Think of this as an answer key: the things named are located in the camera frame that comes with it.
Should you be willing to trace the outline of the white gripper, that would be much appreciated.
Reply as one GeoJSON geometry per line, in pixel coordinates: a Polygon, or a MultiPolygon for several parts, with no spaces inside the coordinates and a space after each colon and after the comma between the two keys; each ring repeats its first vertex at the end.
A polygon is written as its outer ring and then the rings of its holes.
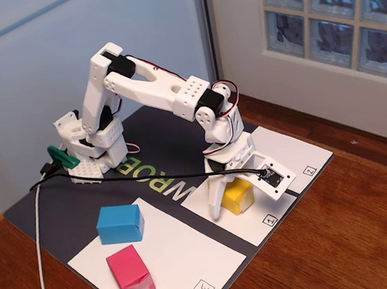
{"type": "MultiPolygon", "coordinates": [[[[206,172],[218,172],[222,170],[253,169],[247,166],[247,161],[255,151],[252,135],[242,132],[236,141],[227,147],[216,151],[204,158],[204,170],[206,172]]],[[[221,210],[221,201],[226,188],[226,176],[217,175],[209,178],[208,204],[209,213],[213,220],[218,220],[221,210]]]]}

